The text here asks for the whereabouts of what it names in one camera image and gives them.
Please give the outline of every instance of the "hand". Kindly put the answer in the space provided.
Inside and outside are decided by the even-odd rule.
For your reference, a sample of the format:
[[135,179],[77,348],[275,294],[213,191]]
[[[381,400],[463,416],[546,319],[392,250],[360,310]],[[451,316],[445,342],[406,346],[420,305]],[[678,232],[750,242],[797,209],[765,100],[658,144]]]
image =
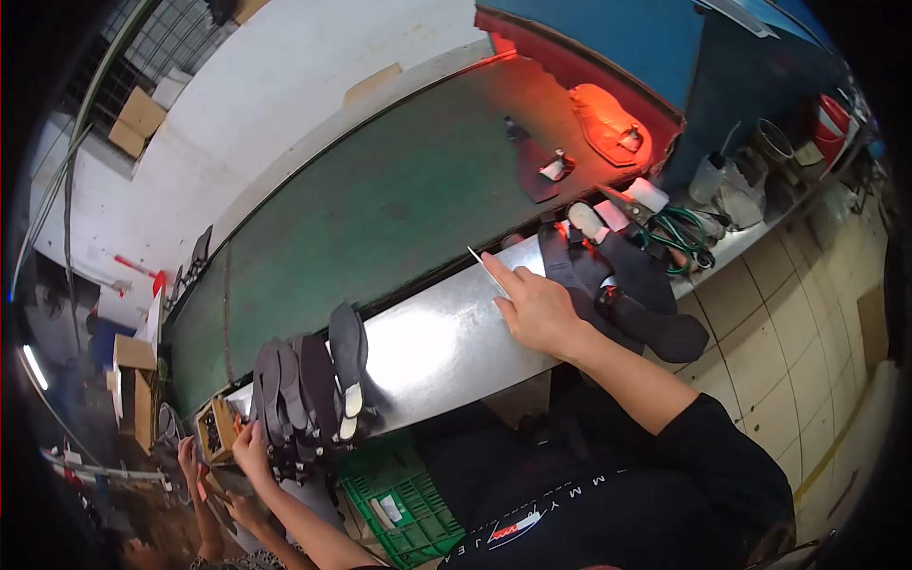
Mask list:
[[557,282],[519,266],[510,271],[496,257],[482,254],[484,266],[503,285],[510,299],[495,297],[513,338],[562,360],[587,323],[576,316],[570,294]]
[[260,509],[257,508],[256,501],[252,497],[243,497],[230,491],[227,494],[228,499],[231,501],[230,503],[225,503],[225,509],[228,510],[228,514],[240,523],[242,527],[253,534],[257,534],[263,528],[263,525],[266,524],[266,519]]
[[244,426],[241,435],[237,436],[232,446],[234,461],[244,470],[250,482],[257,483],[272,480],[269,472],[269,460],[266,458],[266,446],[263,443],[263,423],[253,421]]
[[196,486],[196,475],[200,467],[200,463],[196,459],[196,445],[193,443],[192,435],[177,444],[177,462],[181,465],[183,478],[187,480],[187,487],[192,489]]

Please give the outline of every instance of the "stainless steel table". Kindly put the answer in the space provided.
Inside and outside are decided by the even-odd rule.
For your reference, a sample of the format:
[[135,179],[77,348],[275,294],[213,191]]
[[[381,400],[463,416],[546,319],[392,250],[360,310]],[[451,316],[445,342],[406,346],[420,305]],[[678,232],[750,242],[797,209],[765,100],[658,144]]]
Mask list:
[[[672,279],[675,298],[741,255],[799,202],[778,211],[768,208],[763,222],[720,240],[712,248],[716,267],[691,278]],[[535,236],[503,250],[497,258],[510,268],[525,265],[544,275]],[[492,301],[498,294],[497,285],[476,264],[365,323],[368,374],[381,395],[376,403],[382,423],[373,435],[491,396],[558,363],[513,340]],[[226,399],[247,414],[252,393],[253,385],[247,385]]]

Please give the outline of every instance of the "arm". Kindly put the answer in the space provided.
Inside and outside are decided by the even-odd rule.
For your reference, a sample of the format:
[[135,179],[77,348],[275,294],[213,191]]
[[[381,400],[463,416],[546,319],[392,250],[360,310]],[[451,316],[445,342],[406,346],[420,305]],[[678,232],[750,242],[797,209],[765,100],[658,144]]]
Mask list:
[[592,377],[656,436],[658,453],[693,479],[744,544],[752,548],[775,524],[794,517],[784,473],[734,427],[718,401],[601,335],[576,316],[558,283],[525,267],[510,271],[490,254],[482,260],[510,296],[494,303],[516,340]]
[[358,543],[279,487],[269,472],[263,425],[259,421],[244,428],[232,449],[234,460],[244,470],[257,494],[320,570],[349,570],[378,565],[377,559]]
[[228,492],[228,498],[231,499],[230,503],[225,503],[228,514],[263,543],[266,550],[278,556],[287,570],[316,570],[314,563],[275,531],[250,499],[231,492]]
[[193,436],[181,440],[177,450],[178,463],[181,464],[184,479],[187,480],[187,487],[193,500],[193,511],[196,513],[196,525],[200,529],[202,544],[197,555],[205,558],[209,562],[219,562],[225,552],[225,543],[222,539],[222,532],[219,530],[219,523],[212,514],[212,509],[200,496],[200,490],[196,485],[197,472],[200,463],[196,459],[196,446],[193,445]]
[[576,316],[570,294],[558,283],[525,267],[510,271],[490,254],[482,260],[510,296],[497,297],[494,303],[516,340],[588,374],[652,435],[697,398],[697,391],[673,374]]

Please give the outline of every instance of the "window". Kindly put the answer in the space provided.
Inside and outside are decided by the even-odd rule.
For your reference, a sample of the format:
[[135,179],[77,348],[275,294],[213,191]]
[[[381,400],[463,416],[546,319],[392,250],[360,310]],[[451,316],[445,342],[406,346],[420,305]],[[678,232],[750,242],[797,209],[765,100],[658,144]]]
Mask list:
[[[67,114],[78,113],[101,59],[138,3],[119,0],[92,40],[65,88],[62,110]],[[195,74],[234,29],[233,22],[215,26],[204,0],[160,0],[101,80],[88,114],[96,134],[107,137],[133,88],[151,94],[172,68]]]

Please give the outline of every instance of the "white bottle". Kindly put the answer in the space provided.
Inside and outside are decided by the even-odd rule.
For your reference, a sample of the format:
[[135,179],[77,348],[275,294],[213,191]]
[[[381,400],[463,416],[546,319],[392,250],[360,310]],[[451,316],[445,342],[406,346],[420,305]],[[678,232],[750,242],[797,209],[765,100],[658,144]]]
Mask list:
[[717,151],[703,157],[697,172],[690,181],[689,194],[694,202],[708,204],[719,191],[719,185],[725,176],[725,157]]

